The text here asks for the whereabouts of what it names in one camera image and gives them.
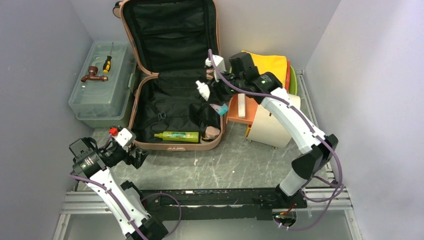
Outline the pink blue spray bottle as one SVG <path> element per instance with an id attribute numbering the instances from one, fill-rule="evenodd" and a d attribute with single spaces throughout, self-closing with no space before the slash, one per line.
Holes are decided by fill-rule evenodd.
<path id="1" fill-rule="evenodd" d="M 211 98 L 211 90 L 210 90 L 209 86 L 206 83 L 201 82 L 199 80 L 197 80 L 195 83 L 197 85 L 197 90 L 198 90 L 199 94 L 201 95 L 201 97 L 204 100 L 206 100 L 208 102 L 210 99 L 212 99 Z M 223 103 L 221 105 L 215 104 L 215 103 L 209 103 L 209 105 L 220 116 L 223 116 L 224 114 L 226 114 L 229 111 L 229 107 L 225 103 Z"/>

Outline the white cosmetic box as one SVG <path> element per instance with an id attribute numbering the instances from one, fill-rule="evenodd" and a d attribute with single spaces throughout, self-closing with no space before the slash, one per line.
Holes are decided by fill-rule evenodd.
<path id="1" fill-rule="evenodd" d="M 244 93 L 237 95 L 237 115 L 239 119 L 246 118 L 246 95 Z"/>

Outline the green yellow bottle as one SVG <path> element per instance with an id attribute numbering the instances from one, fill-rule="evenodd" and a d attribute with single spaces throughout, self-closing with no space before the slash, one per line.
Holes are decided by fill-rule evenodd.
<path id="1" fill-rule="evenodd" d="M 199 132 L 187 131 L 164 131 L 161 133 L 155 133 L 154 137 L 171 142 L 198 143 L 200 140 Z"/>

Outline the cream appliance with orange rim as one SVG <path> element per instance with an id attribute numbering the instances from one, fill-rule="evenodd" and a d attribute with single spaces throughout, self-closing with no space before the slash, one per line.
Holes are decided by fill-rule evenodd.
<path id="1" fill-rule="evenodd" d="M 274 115 L 254 99 L 246 97 L 246 118 L 238 117 L 238 97 L 229 102 L 226 123 L 235 122 L 244 125 L 244 135 L 249 141 L 284 148 L 292 139 L 288 131 L 279 123 Z"/>

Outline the yellow cloth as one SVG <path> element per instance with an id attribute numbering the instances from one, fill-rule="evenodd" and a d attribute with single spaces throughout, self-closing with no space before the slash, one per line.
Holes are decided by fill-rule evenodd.
<path id="1" fill-rule="evenodd" d="M 260 74 L 264 74 L 266 72 L 273 73 L 282 83 L 282 86 L 286 86 L 288 70 L 288 60 L 286 56 L 260 55 L 245 50 L 243 50 L 243 52 L 250 54 L 253 63 L 258 68 L 258 72 Z"/>

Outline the red printed package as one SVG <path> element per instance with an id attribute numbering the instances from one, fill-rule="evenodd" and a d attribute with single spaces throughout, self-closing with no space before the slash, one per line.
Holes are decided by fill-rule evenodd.
<path id="1" fill-rule="evenodd" d="M 290 81 L 291 81 L 291 63 L 290 60 L 286 60 L 286 77 L 284 88 L 289 93 L 290 92 Z"/>

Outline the green plastic tray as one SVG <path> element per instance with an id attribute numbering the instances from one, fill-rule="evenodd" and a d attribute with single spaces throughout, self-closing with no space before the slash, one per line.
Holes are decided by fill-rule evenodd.
<path id="1" fill-rule="evenodd" d="M 287 64 L 271 66 L 271 67 L 258 66 L 258 71 L 260 74 L 263 74 L 266 72 L 273 73 L 279 80 L 282 80 L 282 84 L 285 87 Z M 298 82 L 297 82 L 296 72 L 295 72 L 295 69 L 291 67 L 289 94 L 297 95 L 297 93 L 298 93 Z"/>

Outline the pink hard-shell suitcase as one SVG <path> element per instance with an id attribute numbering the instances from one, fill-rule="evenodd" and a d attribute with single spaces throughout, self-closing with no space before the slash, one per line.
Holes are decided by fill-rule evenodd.
<path id="1" fill-rule="evenodd" d="M 225 131 L 225 120 L 201 97 L 196 81 L 214 78 L 205 67 L 208 51 L 220 54 L 218 14 L 212 0 L 122 0 L 120 18 L 138 69 L 144 73 L 134 92 L 129 129 L 146 150 L 208 151 Z M 203 141 L 206 127 L 220 129 Z M 166 141 L 156 133 L 199 132 L 199 142 Z"/>

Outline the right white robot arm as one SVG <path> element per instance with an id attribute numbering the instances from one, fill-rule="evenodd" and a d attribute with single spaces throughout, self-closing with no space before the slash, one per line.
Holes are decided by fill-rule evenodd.
<path id="1" fill-rule="evenodd" d="M 251 53 L 242 51 L 229 61 L 231 71 L 226 72 L 223 58 L 208 50 L 205 65 L 213 70 L 214 79 L 205 84 L 208 90 L 204 99 L 212 105 L 223 106 L 234 95 L 245 94 L 290 134 L 301 155 L 292 161 L 289 173 L 277 185 L 275 194 L 276 203 L 287 208 L 301 188 L 332 157 L 338 139 L 314 125 L 295 106 L 278 75 L 267 71 L 263 65 L 256 66 Z"/>

